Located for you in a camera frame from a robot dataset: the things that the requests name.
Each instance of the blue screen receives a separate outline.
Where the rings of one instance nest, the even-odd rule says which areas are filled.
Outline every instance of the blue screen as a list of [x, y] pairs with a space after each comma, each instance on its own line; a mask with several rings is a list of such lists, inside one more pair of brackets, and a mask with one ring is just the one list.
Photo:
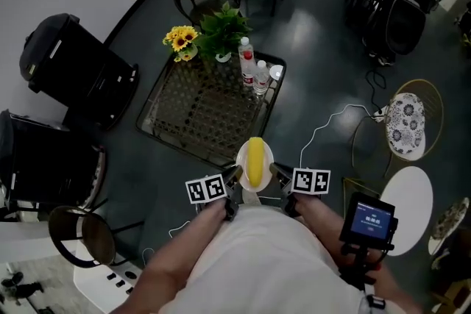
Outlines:
[[353, 216], [351, 230], [384, 240], [388, 235], [390, 220], [391, 213], [359, 202]]

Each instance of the white shirt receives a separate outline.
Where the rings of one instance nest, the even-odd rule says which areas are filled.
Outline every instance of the white shirt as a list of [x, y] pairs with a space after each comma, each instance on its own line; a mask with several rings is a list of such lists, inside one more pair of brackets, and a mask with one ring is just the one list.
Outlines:
[[241, 206], [160, 313], [359, 313], [363, 298], [304, 225], [271, 207]]

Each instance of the potted plant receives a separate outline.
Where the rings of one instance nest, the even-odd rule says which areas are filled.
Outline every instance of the potted plant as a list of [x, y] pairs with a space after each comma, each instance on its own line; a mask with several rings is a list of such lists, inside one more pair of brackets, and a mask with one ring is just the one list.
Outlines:
[[198, 54], [195, 44], [198, 36], [198, 32], [192, 26], [174, 26], [162, 40], [162, 43], [171, 47], [172, 54], [177, 53], [174, 58], [175, 62], [182, 59], [188, 62]]
[[237, 8], [231, 8], [228, 1], [222, 5], [221, 12], [215, 12], [214, 16], [205, 15], [201, 23], [202, 34], [196, 42], [200, 54], [227, 62], [230, 55], [237, 52], [241, 38], [251, 30], [247, 20], [239, 15]]

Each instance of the black cable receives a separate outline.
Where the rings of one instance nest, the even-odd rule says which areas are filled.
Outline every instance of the black cable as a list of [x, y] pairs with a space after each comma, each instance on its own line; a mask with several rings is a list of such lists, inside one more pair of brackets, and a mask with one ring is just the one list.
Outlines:
[[[375, 103], [375, 92], [376, 92], [376, 89], [375, 89], [375, 86], [370, 82], [369, 80], [369, 75], [370, 74], [373, 74], [373, 82], [375, 83], [375, 85], [381, 89], [386, 89], [386, 78], [384, 77], [384, 75], [380, 74], [378, 71], [376, 71], [377, 68], [373, 68], [369, 71], [367, 71], [365, 73], [365, 80], [366, 82], [369, 84], [369, 86], [373, 89], [372, 93], [371, 93], [371, 103], [374, 107], [376, 107], [378, 109], [378, 113], [380, 115], [383, 115], [383, 111], [381, 110], [381, 108], [378, 106], [378, 104]], [[383, 84], [379, 83], [377, 81], [377, 77], [381, 78], [382, 81], [383, 81]]]

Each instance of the flower pot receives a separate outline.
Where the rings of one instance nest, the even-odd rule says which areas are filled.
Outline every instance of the flower pot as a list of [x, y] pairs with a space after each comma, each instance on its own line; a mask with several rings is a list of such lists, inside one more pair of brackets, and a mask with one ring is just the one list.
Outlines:
[[179, 51], [178, 56], [183, 60], [192, 60], [198, 54], [198, 48], [192, 43], [191, 47], [186, 51]]
[[221, 63], [226, 63], [230, 59], [230, 51], [223, 57], [219, 54], [216, 55], [216, 60]]

